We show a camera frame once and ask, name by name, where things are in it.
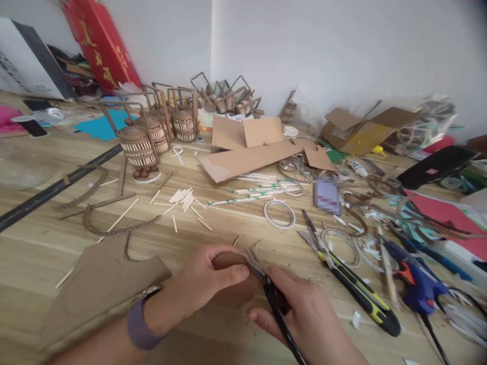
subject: watch strap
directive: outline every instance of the watch strap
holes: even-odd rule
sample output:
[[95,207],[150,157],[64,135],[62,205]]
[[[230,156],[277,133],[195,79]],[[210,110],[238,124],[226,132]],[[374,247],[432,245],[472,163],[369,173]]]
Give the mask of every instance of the watch strap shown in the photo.
[[144,305],[149,297],[144,297],[128,311],[127,330],[132,343],[142,351],[152,350],[164,338],[152,333],[144,320]]

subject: black ruler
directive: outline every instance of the black ruler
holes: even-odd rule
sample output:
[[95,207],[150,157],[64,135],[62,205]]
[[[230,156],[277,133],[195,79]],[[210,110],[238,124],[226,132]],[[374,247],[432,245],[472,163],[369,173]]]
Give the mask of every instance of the black ruler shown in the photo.
[[[122,152],[122,146],[116,145],[115,147],[109,149],[105,153],[99,155],[94,160],[91,160],[86,165],[102,165],[106,161],[110,160],[112,157],[118,155]],[[79,181],[81,178],[88,175],[94,169],[78,169],[70,173],[69,180],[72,184]],[[37,208],[39,208],[44,203],[48,202],[60,192],[67,189],[68,186],[64,184],[63,179],[55,182],[48,188],[45,188],[41,192],[37,193],[32,198],[24,201],[22,204],[16,206],[14,209],[8,211],[4,215],[0,216],[0,233],[5,230],[6,228],[10,227],[11,225],[17,223],[19,220],[24,218],[29,213],[33,212]]]

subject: red box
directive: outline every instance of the red box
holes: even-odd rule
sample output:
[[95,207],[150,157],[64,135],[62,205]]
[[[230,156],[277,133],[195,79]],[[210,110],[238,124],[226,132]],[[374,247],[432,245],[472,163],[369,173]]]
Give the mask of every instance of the red box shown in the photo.
[[141,81],[105,6],[95,0],[68,0],[62,7],[83,56],[106,94],[118,83]]

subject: blue glue gun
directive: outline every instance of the blue glue gun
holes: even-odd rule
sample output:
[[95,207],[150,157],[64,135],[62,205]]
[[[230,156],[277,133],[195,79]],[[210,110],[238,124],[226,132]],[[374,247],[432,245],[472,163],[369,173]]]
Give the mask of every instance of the blue glue gun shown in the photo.
[[433,314],[434,301],[439,295],[447,294],[448,287],[401,246],[380,237],[389,255],[399,264],[398,273],[409,284],[407,294],[403,297],[404,303],[419,314]]

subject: scissors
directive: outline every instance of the scissors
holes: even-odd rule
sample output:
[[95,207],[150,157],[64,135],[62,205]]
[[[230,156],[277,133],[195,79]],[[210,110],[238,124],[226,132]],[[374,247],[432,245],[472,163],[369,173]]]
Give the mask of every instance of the scissors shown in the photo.
[[284,294],[274,285],[272,280],[262,271],[259,264],[252,259],[252,256],[245,250],[248,259],[244,257],[245,262],[249,265],[250,269],[254,272],[254,274],[259,278],[259,280],[263,284],[264,293],[269,301],[269,305],[272,309],[272,313],[274,318],[281,329],[281,332],[286,339],[286,343],[289,346],[289,349],[293,353],[294,357],[298,361],[300,365],[306,365],[306,361],[304,360],[301,352],[298,349],[298,346],[294,342],[294,339],[289,332],[286,323],[284,322],[283,316],[289,312],[291,306],[289,305],[288,301]]

